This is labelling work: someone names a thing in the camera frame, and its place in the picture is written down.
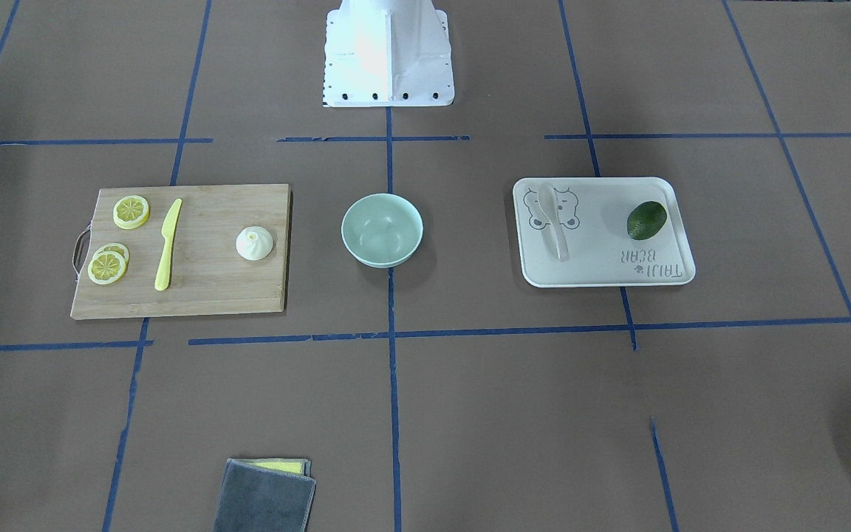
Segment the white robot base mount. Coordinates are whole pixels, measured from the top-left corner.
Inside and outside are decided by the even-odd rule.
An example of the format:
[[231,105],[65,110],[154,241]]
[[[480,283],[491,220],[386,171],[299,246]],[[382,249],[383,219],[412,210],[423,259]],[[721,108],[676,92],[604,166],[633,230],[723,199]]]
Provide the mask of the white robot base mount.
[[433,2],[342,1],[327,13],[325,30],[325,107],[454,102],[448,17]]

